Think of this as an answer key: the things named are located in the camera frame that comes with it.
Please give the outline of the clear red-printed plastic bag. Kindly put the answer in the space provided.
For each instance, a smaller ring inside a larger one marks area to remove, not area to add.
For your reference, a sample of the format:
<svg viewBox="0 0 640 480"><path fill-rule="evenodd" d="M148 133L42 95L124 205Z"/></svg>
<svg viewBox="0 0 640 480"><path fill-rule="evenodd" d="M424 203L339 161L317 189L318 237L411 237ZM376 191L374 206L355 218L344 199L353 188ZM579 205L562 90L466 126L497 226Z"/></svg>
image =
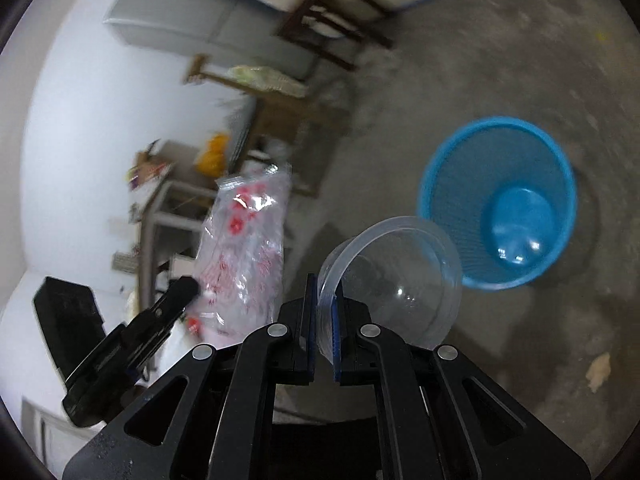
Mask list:
<svg viewBox="0 0 640 480"><path fill-rule="evenodd" d="M193 277L201 292L188 309L200 341L217 349L230 347L276 319L291 188L287 166L218 182L194 262Z"/></svg>

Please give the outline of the clear plastic cup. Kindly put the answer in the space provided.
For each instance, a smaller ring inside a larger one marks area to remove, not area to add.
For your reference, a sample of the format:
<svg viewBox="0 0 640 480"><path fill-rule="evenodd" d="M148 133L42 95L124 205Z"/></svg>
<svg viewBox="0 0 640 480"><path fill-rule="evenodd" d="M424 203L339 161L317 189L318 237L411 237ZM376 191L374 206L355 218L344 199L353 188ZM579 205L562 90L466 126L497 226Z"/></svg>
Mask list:
<svg viewBox="0 0 640 480"><path fill-rule="evenodd" d="M318 349L329 362L339 290L366 304L373 323L433 350L458 317L461 262L447 233L416 216L385 219L335 247L318 274Z"/></svg>

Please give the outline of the blue mesh trash basket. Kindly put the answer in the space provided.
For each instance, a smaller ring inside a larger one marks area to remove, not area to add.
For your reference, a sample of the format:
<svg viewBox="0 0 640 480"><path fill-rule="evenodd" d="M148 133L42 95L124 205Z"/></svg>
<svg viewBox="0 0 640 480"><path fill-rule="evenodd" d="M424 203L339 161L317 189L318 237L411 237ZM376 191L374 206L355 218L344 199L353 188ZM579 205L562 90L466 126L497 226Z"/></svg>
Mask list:
<svg viewBox="0 0 640 480"><path fill-rule="evenodd" d="M474 120L435 152L420 185L420 217L457 248L462 283L503 290L552 267L572 236L577 186L559 144L513 117Z"/></svg>

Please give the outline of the orange plastic bag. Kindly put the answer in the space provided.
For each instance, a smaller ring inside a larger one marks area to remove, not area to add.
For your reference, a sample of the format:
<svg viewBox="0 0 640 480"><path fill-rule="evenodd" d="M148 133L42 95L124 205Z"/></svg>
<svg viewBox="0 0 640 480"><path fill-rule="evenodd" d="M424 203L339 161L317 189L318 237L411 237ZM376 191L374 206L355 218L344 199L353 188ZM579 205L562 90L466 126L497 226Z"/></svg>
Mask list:
<svg viewBox="0 0 640 480"><path fill-rule="evenodd" d="M205 177L220 178L227 168L226 151L229 141L229 133L216 132L196 158L194 162L196 171Z"/></svg>

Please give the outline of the light wooden chair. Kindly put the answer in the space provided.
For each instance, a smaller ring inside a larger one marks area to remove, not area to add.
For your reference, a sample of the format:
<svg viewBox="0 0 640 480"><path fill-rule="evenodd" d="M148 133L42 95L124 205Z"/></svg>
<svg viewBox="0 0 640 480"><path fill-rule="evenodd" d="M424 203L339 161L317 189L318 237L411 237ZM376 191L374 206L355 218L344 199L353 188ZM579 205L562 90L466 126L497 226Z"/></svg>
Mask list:
<svg viewBox="0 0 640 480"><path fill-rule="evenodd" d="M337 108L314 104L309 98L288 96L278 90L256 89L229 77L206 72L205 65L208 62L208 55L195 55L183 81L186 84L213 81L239 90L255 101L248 125L243 129L244 136L236 142L229 158L229 174L238 174L242 170L244 162L250 158L250 151L256 148L260 138L278 139L294 145L303 125L335 130L346 125L346 115Z"/></svg>

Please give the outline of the paper scrap on floor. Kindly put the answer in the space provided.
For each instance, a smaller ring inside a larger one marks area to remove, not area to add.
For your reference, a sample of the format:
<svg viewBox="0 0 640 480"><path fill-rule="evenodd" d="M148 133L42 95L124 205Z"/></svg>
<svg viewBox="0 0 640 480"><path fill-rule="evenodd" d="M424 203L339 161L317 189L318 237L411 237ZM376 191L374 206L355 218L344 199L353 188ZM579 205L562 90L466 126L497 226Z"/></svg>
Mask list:
<svg viewBox="0 0 640 480"><path fill-rule="evenodd" d="M611 373L611 355L608 352L604 352L591 362L587 370L586 381L590 391L596 393L608 381Z"/></svg>

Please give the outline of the dark wooden stool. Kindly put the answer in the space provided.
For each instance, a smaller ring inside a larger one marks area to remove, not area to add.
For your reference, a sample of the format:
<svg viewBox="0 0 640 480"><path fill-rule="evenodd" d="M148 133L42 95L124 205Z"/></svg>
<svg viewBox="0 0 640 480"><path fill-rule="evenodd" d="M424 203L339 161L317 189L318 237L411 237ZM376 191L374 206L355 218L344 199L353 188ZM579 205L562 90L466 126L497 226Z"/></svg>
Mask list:
<svg viewBox="0 0 640 480"><path fill-rule="evenodd" d="M343 70L356 70L326 45L333 39L347 39L360 46L374 42L390 50L393 40L376 24L396 18L397 12L381 0L296 0L281 22L276 35Z"/></svg>

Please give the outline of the grey refrigerator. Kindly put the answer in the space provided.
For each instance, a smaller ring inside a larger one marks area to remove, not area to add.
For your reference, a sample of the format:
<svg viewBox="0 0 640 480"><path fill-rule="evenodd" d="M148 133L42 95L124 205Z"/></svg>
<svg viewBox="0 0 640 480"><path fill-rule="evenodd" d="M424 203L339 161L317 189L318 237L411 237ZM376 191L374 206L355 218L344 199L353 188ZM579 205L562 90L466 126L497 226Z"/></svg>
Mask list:
<svg viewBox="0 0 640 480"><path fill-rule="evenodd" d="M305 79L316 56L277 35L284 13L258 0L115 0L104 24L130 46L220 67L269 66Z"/></svg>

